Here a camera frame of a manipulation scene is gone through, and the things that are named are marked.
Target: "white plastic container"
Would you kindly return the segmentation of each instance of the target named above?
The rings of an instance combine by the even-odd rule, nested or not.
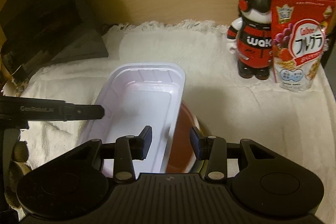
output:
[[[137,63],[117,68],[95,102],[103,106],[105,116],[88,121],[77,144],[91,139],[112,143],[121,136],[137,136],[149,125],[153,131],[152,144],[145,160],[133,161],[135,175],[164,173],[184,83],[184,71],[172,63]],[[103,174],[112,176],[113,160],[105,160]]]

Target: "figurine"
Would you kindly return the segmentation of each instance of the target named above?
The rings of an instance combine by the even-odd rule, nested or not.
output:
[[[272,61],[271,0],[239,0],[238,10],[240,17],[227,32],[229,51],[238,53],[241,77],[266,80]]]

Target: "granola package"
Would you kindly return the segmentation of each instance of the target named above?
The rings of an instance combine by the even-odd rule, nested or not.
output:
[[[311,87],[328,44],[336,0],[272,0],[274,77],[291,91]]]

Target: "white fluffy rug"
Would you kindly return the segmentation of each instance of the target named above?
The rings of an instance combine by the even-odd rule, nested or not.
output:
[[[320,68],[313,87],[302,93],[237,74],[226,50],[227,27],[186,20],[115,26],[104,40],[108,58],[75,61],[39,70],[23,97],[93,104],[109,74],[134,62],[172,62],[186,73],[183,100],[191,112],[228,142],[250,138],[315,172],[325,187],[317,216],[336,223],[335,100]],[[29,163],[36,168],[67,152],[85,122],[30,122]]]

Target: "red bowl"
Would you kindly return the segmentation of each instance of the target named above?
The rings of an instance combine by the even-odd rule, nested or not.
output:
[[[199,127],[197,119],[182,102],[166,173],[188,173],[193,167],[196,158],[189,140],[189,132],[193,126]]]

